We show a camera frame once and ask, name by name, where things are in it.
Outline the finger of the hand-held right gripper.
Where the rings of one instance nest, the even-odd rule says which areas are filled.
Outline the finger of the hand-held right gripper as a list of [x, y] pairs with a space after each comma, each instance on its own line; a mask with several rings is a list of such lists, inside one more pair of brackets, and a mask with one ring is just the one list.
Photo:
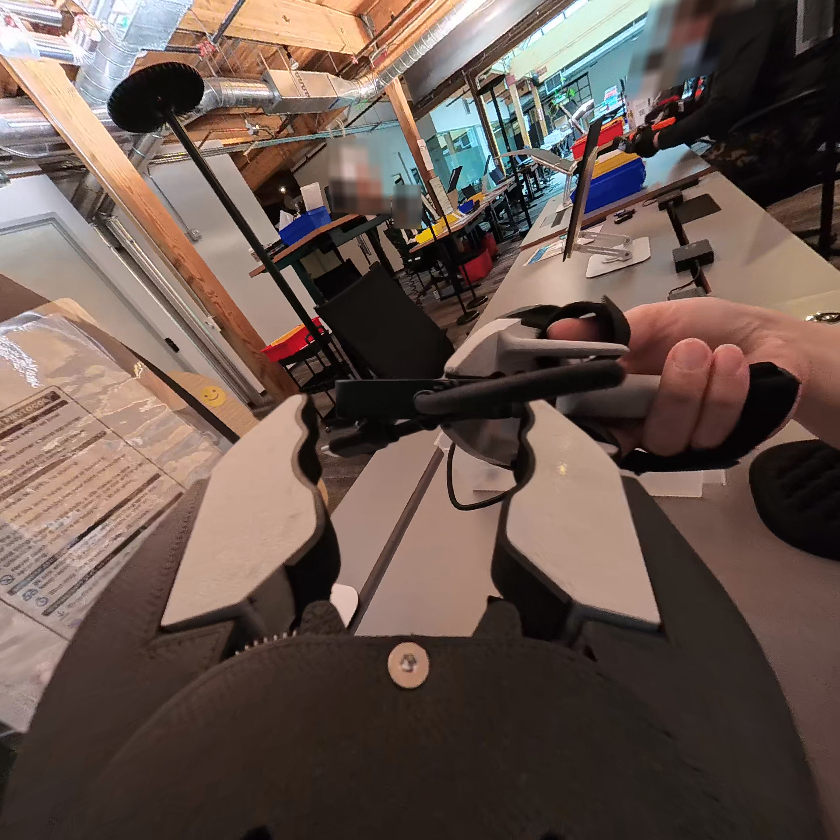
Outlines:
[[550, 341], [538, 337], [538, 329], [520, 319], [498, 318], [469, 334], [445, 363], [445, 378], [486, 379], [536, 371], [559, 363], [550, 353]]
[[501, 417], [444, 417], [439, 425], [458, 448], [469, 456], [501, 468], [515, 466], [520, 433], [527, 418], [524, 408]]

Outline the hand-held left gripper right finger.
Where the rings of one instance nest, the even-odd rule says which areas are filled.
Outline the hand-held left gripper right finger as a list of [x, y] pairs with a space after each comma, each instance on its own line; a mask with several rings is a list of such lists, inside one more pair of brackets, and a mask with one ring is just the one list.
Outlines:
[[525, 634], [579, 636], [588, 622], [657, 632], [654, 588], [609, 455], [546, 402], [526, 405], [519, 443], [490, 573]]

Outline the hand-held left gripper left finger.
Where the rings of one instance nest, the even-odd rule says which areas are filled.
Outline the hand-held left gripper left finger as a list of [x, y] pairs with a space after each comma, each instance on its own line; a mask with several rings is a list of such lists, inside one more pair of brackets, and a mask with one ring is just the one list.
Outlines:
[[242, 634], [291, 634], [329, 599], [340, 546], [319, 481], [319, 417], [286, 399], [213, 469], [161, 617], [181, 632], [233, 622]]

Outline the person's right forearm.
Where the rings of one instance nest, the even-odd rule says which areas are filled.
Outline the person's right forearm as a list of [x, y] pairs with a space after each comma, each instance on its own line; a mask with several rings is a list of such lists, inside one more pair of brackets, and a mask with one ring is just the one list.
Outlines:
[[838, 323], [826, 328], [821, 349], [819, 373], [815, 374], [815, 392], [818, 392], [817, 410], [821, 439], [839, 448], [839, 327]]

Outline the black office chair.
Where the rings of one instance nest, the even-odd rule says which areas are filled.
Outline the black office chair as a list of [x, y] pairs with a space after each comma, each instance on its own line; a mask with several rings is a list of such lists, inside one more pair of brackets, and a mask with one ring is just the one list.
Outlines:
[[436, 380], [455, 347], [378, 262], [315, 307], [362, 379]]

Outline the sign stand with white base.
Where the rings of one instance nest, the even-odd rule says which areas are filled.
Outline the sign stand with white base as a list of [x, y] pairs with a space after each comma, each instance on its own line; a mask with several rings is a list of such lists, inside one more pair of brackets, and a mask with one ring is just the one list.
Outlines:
[[[2, 277], [2, 323], [26, 313], [58, 314], [87, 332], [96, 340], [104, 340], [108, 352], [116, 351], [127, 360], [139, 356], [112, 339], [69, 300], [43, 301], [36, 294]], [[185, 408], [178, 408], [195, 425], [212, 428], [224, 440], [223, 451], [246, 431], [257, 425], [249, 411], [233, 397], [215, 390], [211, 382], [198, 374], [163, 374], [153, 371], [143, 361], [154, 379], [167, 390], [167, 399], [178, 398]], [[1, 719], [2, 733], [26, 732], [50, 678], [69, 641], [45, 630], [33, 619], [2, 603]]]

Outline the red plastic tray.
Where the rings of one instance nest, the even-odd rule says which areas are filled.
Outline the red plastic tray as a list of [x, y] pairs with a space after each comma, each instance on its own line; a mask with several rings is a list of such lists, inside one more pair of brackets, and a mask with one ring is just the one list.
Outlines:
[[315, 343], [311, 332], [305, 324], [297, 327], [280, 336], [279, 339], [264, 347], [261, 351], [271, 362], [282, 362], [290, 359], [293, 355], [304, 350]]

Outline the small black adapter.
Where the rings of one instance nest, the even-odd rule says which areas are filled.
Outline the small black adapter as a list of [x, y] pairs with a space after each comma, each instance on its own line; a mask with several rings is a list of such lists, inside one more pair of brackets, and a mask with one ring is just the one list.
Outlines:
[[683, 193], [678, 192], [659, 200], [658, 210], [667, 214], [679, 244], [673, 250], [675, 270], [678, 273], [688, 271], [692, 275], [702, 272], [704, 266], [714, 261], [713, 248], [706, 238], [690, 240], [686, 226], [720, 212], [717, 202], [708, 193], [685, 199]]

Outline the instruction sheet in plastic sleeve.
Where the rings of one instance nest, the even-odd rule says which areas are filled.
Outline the instruction sheet in plastic sleeve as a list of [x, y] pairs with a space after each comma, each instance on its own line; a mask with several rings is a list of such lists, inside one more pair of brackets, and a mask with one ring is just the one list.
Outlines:
[[224, 440], [58, 314], [2, 323], [2, 603], [69, 641]]

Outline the large blue plastic bin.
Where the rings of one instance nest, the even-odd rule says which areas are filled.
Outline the large blue plastic bin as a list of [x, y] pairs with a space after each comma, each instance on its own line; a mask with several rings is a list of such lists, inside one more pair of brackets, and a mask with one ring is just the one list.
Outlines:
[[639, 193], [646, 176], [645, 160], [636, 154], [615, 152], [597, 159], [584, 213], [590, 214]]

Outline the tall black desk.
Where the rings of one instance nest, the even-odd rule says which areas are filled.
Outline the tall black desk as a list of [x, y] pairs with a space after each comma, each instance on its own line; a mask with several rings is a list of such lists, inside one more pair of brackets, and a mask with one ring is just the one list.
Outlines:
[[316, 307], [352, 287], [361, 278], [361, 273], [350, 260], [342, 260], [321, 276], [313, 278], [303, 259], [317, 254], [336, 256], [339, 246], [362, 235], [369, 235], [375, 253], [384, 257], [378, 227], [391, 219], [389, 213], [371, 217], [345, 215], [306, 234], [273, 256], [280, 280], [307, 313], [313, 314]]

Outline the black textured pad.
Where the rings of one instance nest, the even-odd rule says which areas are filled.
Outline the black textured pad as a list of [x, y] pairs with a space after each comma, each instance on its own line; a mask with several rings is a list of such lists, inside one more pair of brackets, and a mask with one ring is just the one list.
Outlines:
[[839, 452], [817, 439], [773, 446], [749, 468], [756, 511], [793, 548], [839, 561]]

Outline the red plastic bin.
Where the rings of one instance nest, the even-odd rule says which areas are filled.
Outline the red plastic bin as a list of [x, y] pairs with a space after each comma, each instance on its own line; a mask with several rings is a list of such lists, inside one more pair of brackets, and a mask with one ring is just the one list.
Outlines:
[[575, 141], [572, 145], [572, 155], [575, 161], [581, 160], [585, 154], [594, 148], [602, 149], [611, 147], [615, 139], [621, 139], [624, 134], [624, 120], [621, 117], [609, 119], [598, 119], [591, 123], [588, 133]]

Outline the frosted glass door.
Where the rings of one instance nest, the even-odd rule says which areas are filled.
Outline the frosted glass door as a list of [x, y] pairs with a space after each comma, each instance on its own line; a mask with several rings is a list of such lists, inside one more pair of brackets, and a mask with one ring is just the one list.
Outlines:
[[2, 217], [1, 270], [43, 298], [71, 299], [164, 373], [206, 375], [252, 406], [266, 397], [240, 363], [219, 362], [193, 338], [98, 234], [78, 236], [55, 213]]

